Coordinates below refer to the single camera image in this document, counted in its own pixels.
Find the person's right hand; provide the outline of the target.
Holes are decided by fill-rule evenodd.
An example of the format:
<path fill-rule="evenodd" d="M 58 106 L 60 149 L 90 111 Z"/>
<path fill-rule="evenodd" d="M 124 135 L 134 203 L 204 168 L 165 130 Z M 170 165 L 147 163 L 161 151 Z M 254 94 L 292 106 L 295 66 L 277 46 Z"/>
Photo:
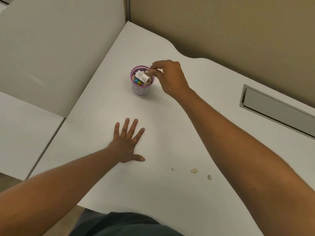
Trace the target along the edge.
<path fill-rule="evenodd" d="M 159 82 L 163 91 L 172 98 L 177 99 L 191 91 L 179 62 L 172 60 L 155 61 L 149 69 L 152 75 L 154 75 L 154 69 L 163 72 L 163 79 Z"/>

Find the person's left hand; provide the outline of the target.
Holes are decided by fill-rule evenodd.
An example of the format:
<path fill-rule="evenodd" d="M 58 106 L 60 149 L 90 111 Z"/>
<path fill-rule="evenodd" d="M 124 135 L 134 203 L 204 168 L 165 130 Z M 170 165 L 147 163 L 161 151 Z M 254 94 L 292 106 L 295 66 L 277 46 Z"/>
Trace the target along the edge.
<path fill-rule="evenodd" d="M 120 137 L 115 139 L 113 132 L 113 140 L 108 145 L 108 149 L 111 149 L 115 152 L 115 155 L 118 157 L 120 163 L 127 163 L 133 161 L 133 155 L 135 147 L 138 144 L 140 138 L 144 134 L 145 128 L 141 128 L 136 135 L 133 134 L 132 140 L 128 139 L 128 130 L 130 119 L 126 118 L 122 130 L 120 131 Z"/>

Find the person's right forearm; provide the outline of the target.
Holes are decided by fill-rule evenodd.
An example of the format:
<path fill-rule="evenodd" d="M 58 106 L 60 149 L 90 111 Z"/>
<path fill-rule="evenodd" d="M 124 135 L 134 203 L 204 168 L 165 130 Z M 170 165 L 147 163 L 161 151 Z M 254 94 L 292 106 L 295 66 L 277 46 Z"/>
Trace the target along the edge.
<path fill-rule="evenodd" d="M 264 236 L 315 236 L 315 191 L 276 153 L 191 88 L 168 92 Z"/>

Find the person's left forearm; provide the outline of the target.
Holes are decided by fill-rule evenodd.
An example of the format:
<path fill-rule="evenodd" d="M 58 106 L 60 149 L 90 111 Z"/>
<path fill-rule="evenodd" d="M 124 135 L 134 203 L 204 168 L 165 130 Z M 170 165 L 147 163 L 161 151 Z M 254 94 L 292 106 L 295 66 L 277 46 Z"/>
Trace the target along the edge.
<path fill-rule="evenodd" d="M 119 163 L 107 147 L 0 193 L 0 236 L 43 236 Z"/>

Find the purple rimmed white cup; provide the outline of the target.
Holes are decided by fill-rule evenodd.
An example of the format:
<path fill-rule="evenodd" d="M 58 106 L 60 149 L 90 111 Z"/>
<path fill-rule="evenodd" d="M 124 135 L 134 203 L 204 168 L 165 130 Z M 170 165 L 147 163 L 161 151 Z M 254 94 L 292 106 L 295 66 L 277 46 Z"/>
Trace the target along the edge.
<path fill-rule="evenodd" d="M 151 89 L 153 82 L 155 81 L 155 76 L 150 73 L 150 75 L 152 76 L 152 80 L 153 80 L 153 82 L 150 86 L 148 86 L 148 87 L 139 86 L 133 82 L 133 80 L 135 79 L 135 73 L 137 71 L 149 71 L 149 67 L 143 66 L 143 65 L 136 66 L 132 69 L 132 71 L 130 73 L 130 79 L 131 79 L 131 83 L 132 83 L 133 92 L 139 96 L 147 95 L 150 92 L 150 89 Z"/>

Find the person's dark grey clothing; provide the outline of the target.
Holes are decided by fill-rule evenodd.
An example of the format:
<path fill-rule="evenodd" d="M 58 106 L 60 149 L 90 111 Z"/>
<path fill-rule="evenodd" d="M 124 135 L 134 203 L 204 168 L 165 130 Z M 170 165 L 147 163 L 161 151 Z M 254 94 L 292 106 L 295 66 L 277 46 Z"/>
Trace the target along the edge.
<path fill-rule="evenodd" d="M 155 219 L 134 212 L 102 214 L 85 209 L 69 236 L 183 236 Z"/>

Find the tan partition panel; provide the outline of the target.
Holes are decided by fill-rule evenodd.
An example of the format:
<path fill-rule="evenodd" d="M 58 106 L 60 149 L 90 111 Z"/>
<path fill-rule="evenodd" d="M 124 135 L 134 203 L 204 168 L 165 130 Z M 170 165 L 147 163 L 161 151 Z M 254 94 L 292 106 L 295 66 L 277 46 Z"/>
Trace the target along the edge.
<path fill-rule="evenodd" d="M 315 0 L 131 0 L 131 22 L 315 108 Z"/>

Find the adjoining white desk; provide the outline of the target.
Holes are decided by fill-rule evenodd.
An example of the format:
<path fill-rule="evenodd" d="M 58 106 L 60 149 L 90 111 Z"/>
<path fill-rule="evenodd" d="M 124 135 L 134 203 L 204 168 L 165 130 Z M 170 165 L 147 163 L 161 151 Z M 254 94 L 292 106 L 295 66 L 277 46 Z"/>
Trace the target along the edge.
<path fill-rule="evenodd" d="M 0 173 L 25 180 L 63 119 L 0 92 Z"/>

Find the light beige partition panel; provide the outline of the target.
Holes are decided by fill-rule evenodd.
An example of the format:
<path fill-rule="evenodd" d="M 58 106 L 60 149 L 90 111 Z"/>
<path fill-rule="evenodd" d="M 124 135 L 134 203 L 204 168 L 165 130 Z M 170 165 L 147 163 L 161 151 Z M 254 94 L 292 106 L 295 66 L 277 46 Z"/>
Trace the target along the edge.
<path fill-rule="evenodd" d="M 67 117 L 125 23 L 123 0 L 14 0 L 0 13 L 0 92 Z"/>

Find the grey metal partition post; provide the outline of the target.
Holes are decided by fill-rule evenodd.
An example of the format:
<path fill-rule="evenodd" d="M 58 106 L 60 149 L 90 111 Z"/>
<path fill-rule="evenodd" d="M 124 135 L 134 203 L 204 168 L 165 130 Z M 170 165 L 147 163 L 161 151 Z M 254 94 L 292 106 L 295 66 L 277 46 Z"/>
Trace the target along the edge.
<path fill-rule="evenodd" d="M 125 20 L 126 22 L 131 21 L 131 0 L 123 0 L 124 1 L 124 12 L 125 12 Z"/>

